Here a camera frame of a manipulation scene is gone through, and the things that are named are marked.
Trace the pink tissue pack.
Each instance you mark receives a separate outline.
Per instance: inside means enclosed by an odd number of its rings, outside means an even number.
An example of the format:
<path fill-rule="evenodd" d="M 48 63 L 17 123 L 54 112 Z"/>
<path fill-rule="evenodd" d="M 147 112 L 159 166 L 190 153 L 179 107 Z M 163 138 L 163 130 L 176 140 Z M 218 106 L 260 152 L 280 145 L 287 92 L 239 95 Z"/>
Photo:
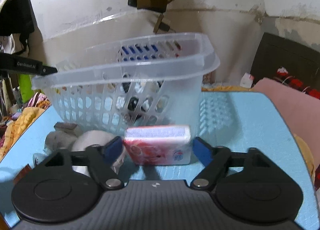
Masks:
<path fill-rule="evenodd" d="M 140 166 L 186 165 L 191 160 L 191 132 L 188 125 L 128 128 L 123 145 L 131 160 Z"/>

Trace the clear plastic laundry basket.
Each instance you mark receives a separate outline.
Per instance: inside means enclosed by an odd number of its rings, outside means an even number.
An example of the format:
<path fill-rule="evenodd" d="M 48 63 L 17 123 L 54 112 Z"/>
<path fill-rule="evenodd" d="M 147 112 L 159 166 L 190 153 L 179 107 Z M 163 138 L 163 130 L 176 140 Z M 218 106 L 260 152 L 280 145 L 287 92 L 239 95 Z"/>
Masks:
<path fill-rule="evenodd" d="M 208 36 L 171 33 L 89 47 L 31 82 L 84 131 L 177 124 L 195 132 L 203 76 L 219 65 Z"/>

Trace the white plush toy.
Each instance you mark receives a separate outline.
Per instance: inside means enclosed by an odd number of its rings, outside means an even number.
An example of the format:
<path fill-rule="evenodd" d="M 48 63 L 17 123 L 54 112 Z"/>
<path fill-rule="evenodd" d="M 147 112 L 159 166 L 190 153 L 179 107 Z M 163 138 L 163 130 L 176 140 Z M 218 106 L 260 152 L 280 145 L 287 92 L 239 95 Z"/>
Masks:
<path fill-rule="evenodd" d="M 63 131 L 52 131 L 46 136 L 44 151 L 48 155 L 59 149 L 83 151 L 91 145 L 103 146 L 115 137 L 114 134 L 100 130 L 87 131 L 80 136 Z"/>

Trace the small white box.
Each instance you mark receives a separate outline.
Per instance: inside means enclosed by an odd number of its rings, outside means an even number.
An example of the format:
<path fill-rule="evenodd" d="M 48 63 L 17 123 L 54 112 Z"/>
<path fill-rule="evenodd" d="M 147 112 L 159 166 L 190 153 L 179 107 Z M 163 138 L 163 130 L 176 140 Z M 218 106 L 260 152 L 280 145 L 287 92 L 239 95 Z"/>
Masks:
<path fill-rule="evenodd" d="M 240 80 L 240 86 L 243 88 L 251 88 L 253 86 L 253 81 L 253 75 L 245 73 Z"/>

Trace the pink pillow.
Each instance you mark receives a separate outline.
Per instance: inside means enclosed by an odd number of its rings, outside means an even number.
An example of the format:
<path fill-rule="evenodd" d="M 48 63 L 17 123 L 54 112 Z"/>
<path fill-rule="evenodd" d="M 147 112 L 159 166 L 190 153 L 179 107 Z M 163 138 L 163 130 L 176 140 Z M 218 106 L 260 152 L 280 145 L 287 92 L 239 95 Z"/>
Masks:
<path fill-rule="evenodd" d="M 304 139 L 315 159 L 319 157 L 319 99 L 275 80 L 259 80 L 255 91 L 269 97 L 290 130 Z"/>

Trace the dark wooden headboard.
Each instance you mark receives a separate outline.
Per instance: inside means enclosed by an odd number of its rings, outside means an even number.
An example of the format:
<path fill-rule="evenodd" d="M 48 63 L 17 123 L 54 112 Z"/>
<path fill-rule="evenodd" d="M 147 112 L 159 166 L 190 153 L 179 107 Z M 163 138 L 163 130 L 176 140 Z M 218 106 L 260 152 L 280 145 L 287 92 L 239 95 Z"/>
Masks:
<path fill-rule="evenodd" d="M 255 54 L 250 74 L 256 84 L 274 78 L 284 67 L 307 86 L 319 89 L 319 52 L 295 41 L 264 33 Z"/>

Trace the wall charger plug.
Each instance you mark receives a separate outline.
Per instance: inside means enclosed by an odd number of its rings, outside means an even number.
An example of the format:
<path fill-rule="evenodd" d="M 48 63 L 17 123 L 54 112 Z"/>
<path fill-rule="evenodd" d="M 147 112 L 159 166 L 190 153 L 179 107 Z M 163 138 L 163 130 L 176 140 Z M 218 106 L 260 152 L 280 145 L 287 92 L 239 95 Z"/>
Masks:
<path fill-rule="evenodd" d="M 174 30 L 173 28 L 171 28 L 171 26 L 169 24 L 164 22 L 164 15 L 163 14 L 159 15 L 159 17 L 157 18 L 157 21 L 154 25 L 154 28 L 153 28 L 154 34 L 157 34 L 158 32 L 176 33 L 176 30 Z"/>

